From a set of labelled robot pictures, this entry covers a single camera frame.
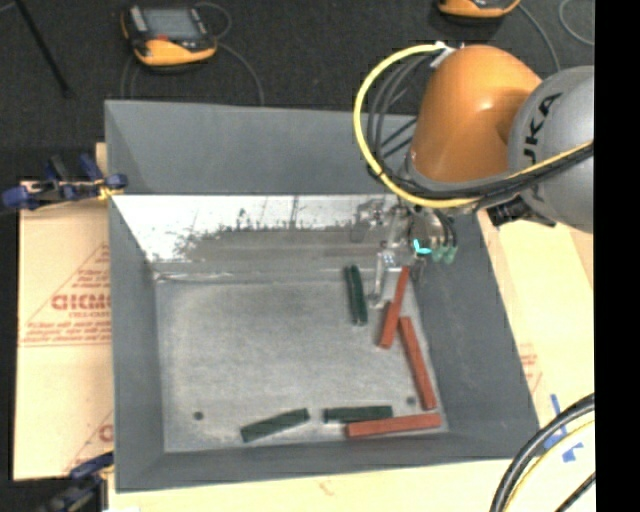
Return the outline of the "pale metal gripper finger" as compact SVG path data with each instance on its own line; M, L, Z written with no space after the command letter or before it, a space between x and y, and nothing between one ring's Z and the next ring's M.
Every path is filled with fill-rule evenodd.
M385 271L382 291L381 291L381 307L385 309L389 304L394 302L397 285L397 269L390 268Z
M380 306L382 304L385 276L387 270L395 266L395 255L393 252L378 252L374 271L372 290L368 296L370 306Z

